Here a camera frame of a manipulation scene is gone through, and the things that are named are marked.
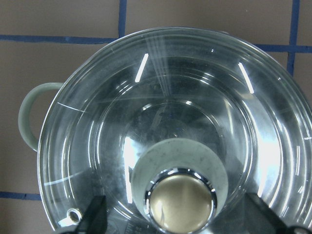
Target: brown tile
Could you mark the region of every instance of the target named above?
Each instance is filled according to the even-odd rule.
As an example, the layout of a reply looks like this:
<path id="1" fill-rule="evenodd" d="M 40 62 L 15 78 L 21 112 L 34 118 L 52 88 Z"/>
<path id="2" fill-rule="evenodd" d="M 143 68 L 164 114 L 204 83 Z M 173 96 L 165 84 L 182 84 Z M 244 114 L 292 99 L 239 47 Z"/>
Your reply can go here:
<path id="1" fill-rule="evenodd" d="M 0 198 L 0 207 L 0 233 L 52 233 L 41 201 Z"/>
<path id="2" fill-rule="evenodd" d="M 294 63 L 294 79 L 304 92 L 312 106 L 312 54 L 296 54 Z"/>
<path id="3" fill-rule="evenodd" d="M 287 68 L 287 57 L 288 53 L 280 52 L 268 52 L 279 64 L 281 64 L 285 69 Z"/>
<path id="4" fill-rule="evenodd" d="M 118 37 L 117 0 L 1 1 L 0 34 Z"/>
<path id="5" fill-rule="evenodd" d="M 130 0 L 126 33 L 189 26 L 226 31 L 251 43 L 288 44 L 291 11 L 291 0 Z"/>
<path id="6" fill-rule="evenodd" d="M 298 25 L 298 45 L 312 45 L 312 1 L 301 0 Z"/>
<path id="7" fill-rule="evenodd" d="M 26 94 L 46 82 L 64 82 L 102 45 L 0 42 L 0 191 L 38 193 L 36 152 L 22 140 L 18 112 Z M 39 136 L 55 92 L 34 104 L 31 125 Z"/>

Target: transparent glass lid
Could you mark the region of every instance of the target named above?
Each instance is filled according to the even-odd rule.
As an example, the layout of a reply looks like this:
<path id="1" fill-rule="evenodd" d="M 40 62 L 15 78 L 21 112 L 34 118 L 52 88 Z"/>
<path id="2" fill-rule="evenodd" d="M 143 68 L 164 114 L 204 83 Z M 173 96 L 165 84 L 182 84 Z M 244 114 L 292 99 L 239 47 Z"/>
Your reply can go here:
<path id="1" fill-rule="evenodd" d="M 41 196 L 52 226 L 76 224 L 92 197 L 106 194 L 107 233 L 158 232 L 140 211 L 144 201 L 133 197 L 133 175 L 155 145 L 176 138 L 185 140 L 177 146 L 185 149 L 181 153 L 192 149 L 191 141 L 209 148 L 225 172 L 226 182 L 211 181 L 217 200 L 225 199 L 206 233 L 241 232 L 233 224 L 244 217 L 230 211 L 245 192 L 257 193 L 287 225 L 311 227 L 311 111 L 301 91 L 253 45 L 194 28 L 119 39 L 61 88 L 38 150 Z M 199 158 L 189 153 L 184 160 L 214 177 L 205 171 L 209 157 Z M 179 157 L 145 161 L 141 167 L 151 170 L 155 164 L 186 167 Z"/>

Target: pot lid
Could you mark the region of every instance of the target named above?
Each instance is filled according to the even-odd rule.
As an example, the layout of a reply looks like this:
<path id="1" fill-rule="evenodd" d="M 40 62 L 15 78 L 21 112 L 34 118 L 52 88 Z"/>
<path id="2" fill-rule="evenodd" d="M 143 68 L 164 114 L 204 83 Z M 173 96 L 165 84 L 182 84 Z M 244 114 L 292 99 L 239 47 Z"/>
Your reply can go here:
<path id="1" fill-rule="evenodd" d="M 105 194 L 107 233 L 171 232 L 146 205 L 165 202 L 156 195 L 175 181 L 209 194 L 211 215 L 185 233 L 239 229 L 230 211 L 245 192 L 311 227 L 311 140 L 302 92 L 260 49 L 216 31 L 145 30 L 103 47 L 56 95 L 39 140 L 40 193 L 54 228 L 79 223 Z"/>

